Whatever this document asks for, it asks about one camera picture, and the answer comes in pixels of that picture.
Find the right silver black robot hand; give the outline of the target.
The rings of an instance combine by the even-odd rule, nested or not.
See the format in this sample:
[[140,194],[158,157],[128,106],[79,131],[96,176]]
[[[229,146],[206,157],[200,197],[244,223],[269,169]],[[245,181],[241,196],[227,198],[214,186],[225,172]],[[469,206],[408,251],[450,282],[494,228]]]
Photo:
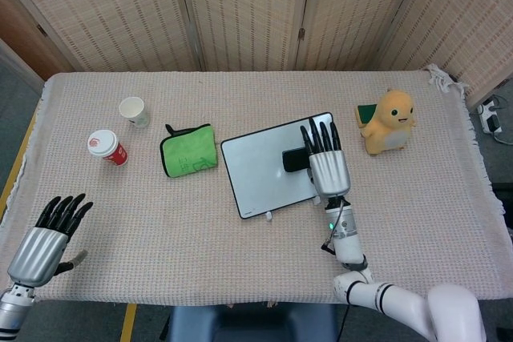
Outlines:
[[309,131],[305,126],[300,129],[319,196],[331,199],[346,195],[351,187],[349,170],[335,123],[327,127],[309,118]]

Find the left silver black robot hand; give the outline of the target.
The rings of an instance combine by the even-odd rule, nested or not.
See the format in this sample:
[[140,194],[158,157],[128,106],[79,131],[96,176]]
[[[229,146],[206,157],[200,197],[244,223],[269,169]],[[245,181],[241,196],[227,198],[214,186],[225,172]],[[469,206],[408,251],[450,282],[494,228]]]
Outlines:
[[93,203],[84,203],[84,193],[54,197],[42,210],[36,224],[26,233],[14,254],[7,273],[16,285],[39,288],[64,272],[80,265],[87,251],[62,261],[67,245]]

